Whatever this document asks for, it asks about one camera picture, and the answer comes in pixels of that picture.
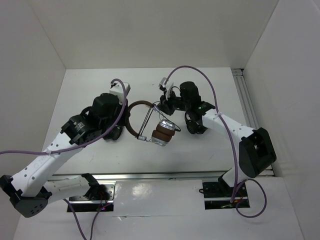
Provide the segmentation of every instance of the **white work surface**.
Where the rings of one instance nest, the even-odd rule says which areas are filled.
[[[117,182],[114,212],[101,212],[93,240],[303,240],[282,178],[259,177],[268,197],[263,215],[248,219],[235,209],[205,210],[201,180]],[[253,215],[264,199],[254,182],[247,183]],[[79,240],[73,214],[60,200],[41,213],[20,218],[14,240]],[[77,213],[89,239],[94,212]]]
[[[209,77],[215,88],[220,111],[245,124],[231,69],[200,69]],[[70,117],[91,106],[95,97],[109,92],[112,79],[118,78],[130,84],[129,104],[138,100],[155,102],[162,95],[158,84],[171,70],[172,68],[67,70],[44,147],[51,143]],[[208,82],[198,72],[179,69],[170,81],[178,87],[183,82],[193,81],[202,100],[215,104]],[[130,123],[136,131],[139,131],[147,111],[148,108],[145,106],[137,106],[131,111]],[[203,135],[191,135],[184,121],[184,112],[176,111],[169,119],[179,125],[182,131],[177,132],[165,147],[136,140],[125,129],[116,142],[102,139],[86,147],[64,164],[57,174],[227,171],[233,166],[228,139],[212,130],[207,130]],[[158,122],[159,115],[153,113],[143,134],[150,138]]]

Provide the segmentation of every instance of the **brown leather ear pad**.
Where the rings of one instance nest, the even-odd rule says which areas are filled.
[[[169,135],[169,136],[174,136],[176,131],[175,130],[170,130],[168,128],[165,128],[163,126],[160,126],[159,124],[155,128],[158,132]]]
[[[153,130],[152,137],[162,140],[164,142],[169,142],[172,139],[172,136],[166,135],[160,131]]]

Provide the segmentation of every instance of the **white wall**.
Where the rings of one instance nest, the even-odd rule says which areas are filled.
[[[29,0],[67,69],[243,68],[278,0]]]
[[[247,66],[245,81],[269,130],[306,240],[319,238],[319,0],[280,0]]]
[[[0,7],[0,151],[42,150],[65,67],[25,0]],[[1,155],[0,176],[34,157]],[[0,238],[13,238],[20,214],[0,190]]]

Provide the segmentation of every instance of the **headphone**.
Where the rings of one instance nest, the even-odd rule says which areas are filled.
[[[157,112],[160,112],[151,102],[144,101],[144,100],[136,101],[136,102],[132,103],[128,107],[127,111],[130,113],[131,109],[137,105],[147,105],[150,108],[153,108],[154,110],[156,110]],[[167,145],[168,142],[170,142],[170,140],[172,139],[172,137],[175,135],[175,133],[177,131],[177,128],[176,128],[177,126],[168,119],[163,119],[157,124],[155,130],[152,131],[151,140],[147,140],[146,136],[142,136],[139,133],[137,133],[131,127],[129,119],[128,119],[125,127],[128,130],[128,132],[131,133],[138,140],[152,142],[152,143],[160,145],[162,147]]]
[[[203,134],[208,128],[198,124],[196,121],[188,119],[188,114],[185,112],[184,114],[184,121],[186,124],[186,128],[188,129],[189,133],[191,134]]]

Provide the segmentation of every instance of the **purple cable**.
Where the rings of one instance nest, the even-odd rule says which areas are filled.
[[[169,80],[169,78],[172,76],[172,74],[177,71],[178,69],[182,69],[182,68],[187,68],[187,69],[193,69],[195,71],[197,71],[198,73],[200,73],[202,76],[204,76],[204,78],[208,81],[210,87],[211,87],[211,90],[212,90],[212,93],[213,93],[213,98],[214,98],[214,103],[215,103],[215,109],[216,111],[219,113],[219,107],[218,107],[218,101],[217,101],[217,95],[216,95],[216,91],[214,89],[214,86],[212,85],[211,81],[209,80],[209,78],[207,77],[207,75],[205,75],[201,70],[197,69],[196,67],[194,66],[188,66],[188,65],[183,65],[183,66],[178,66],[176,67],[175,69],[172,70],[172,72],[170,72],[170,74],[168,75],[168,77],[166,78],[164,84],[166,84]],[[234,185],[233,185],[233,191],[232,191],[232,196],[231,196],[231,199],[230,199],[230,203],[233,203],[234,200],[235,200],[235,197],[236,197],[236,194],[237,194],[237,191],[236,191],[236,187],[237,184],[238,184],[238,161],[237,161],[237,153],[236,153],[236,147],[235,147],[235,143],[234,143],[234,140],[232,138],[232,135],[231,135],[231,132],[230,132],[230,129],[227,125],[227,123],[225,122],[225,120],[223,119],[223,117],[219,114],[219,118],[220,120],[222,121],[225,129],[226,129],[226,132],[228,134],[228,137],[229,137],[229,140],[230,140],[230,143],[231,143],[231,148],[232,148],[232,153],[233,153],[233,161],[234,161]]]
[[[263,197],[264,197],[264,206],[263,206],[262,210],[261,210],[259,213],[257,213],[256,215],[252,215],[252,216],[244,215],[243,213],[241,213],[241,212],[239,211],[239,209],[238,209],[239,204],[240,204],[243,200],[237,202],[237,204],[235,205],[235,209],[236,209],[236,211],[238,212],[238,214],[240,214],[242,217],[245,217],[245,218],[247,218],[247,219],[253,219],[253,218],[256,218],[256,217],[260,216],[260,215],[266,210],[266,207],[267,207],[267,195],[266,195],[266,192],[265,192],[264,188],[261,186],[261,184],[260,184],[257,180],[252,179],[252,178],[248,178],[247,180],[244,180],[244,181],[242,181],[241,183],[239,183],[238,187],[236,188],[236,192],[239,191],[239,189],[242,187],[242,185],[243,185],[246,181],[253,181],[253,182],[255,182],[255,183],[260,187],[260,189],[261,189],[261,191],[262,191],[262,193],[263,193]]]
[[[77,217],[77,214],[76,214],[76,211],[75,211],[74,207],[71,205],[71,203],[70,203],[67,199],[62,199],[62,200],[65,201],[65,202],[68,204],[71,212],[73,213],[73,216],[74,216],[76,225],[77,225],[77,227],[78,227],[78,229],[79,229],[79,232],[80,232],[82,238],[83,238],[84,240],[87,240],[84,232],[83,232],[82,229],[81,229],[81,226],[80,226],[80,223],[79,223],[79,220],[78,220],[78,217]],[[102,209],[99,208],[98,211],[97,211],[97,213],[94,215],[94,218],[93,218],[92,224],[91,224],[91,231],[90,231],[90,239],[89,239],[89,240],[92,240],[93,233],[94,233],[94,224],[95,224],[96,218],[97,218],[98,214],[101,212],[101,210],[102,210]]]
[[[102,139],[103,137],[105,137],[108,133],[111,132],[111,130],[117,125],[117,123],[119,122],[122,114],[125,111],[126,108],[126,102],[127,102],[127,93],[126,93],[126,87],[124,85],[124,83],[120,80],[120,79],[113,79],[111,81],[111,84],[113,84],[114,82],[119,82],[122,86],[122,90],[123,90],[123,104],[122,104],[122,108],[121,111],[118,115],[118,117],[116,118],[116,120],[114,121],[114,123],[100,136],[96,137],[95,139],[88,141],[84,144],[81,145],[77,145],[77,146],[73,146],[73,147],[69,147],[69,148],[65,148],[65,149],[60,149],[60,150],[56,150],[56,151],[52,151],[51,154],[60,154],[60,153],[65,153],[65,152],[69,152],[72,150],[76,150],[76,149],[80,149],[80,148],[85,148],[86,146],[95,143],[96,141]],[[45,151],[24,151],[24,150],[6,150],[6,151],[0,151],[0,155],[2,154],[29,154],[29,155],[48,155],[48,153],[46,153]]]

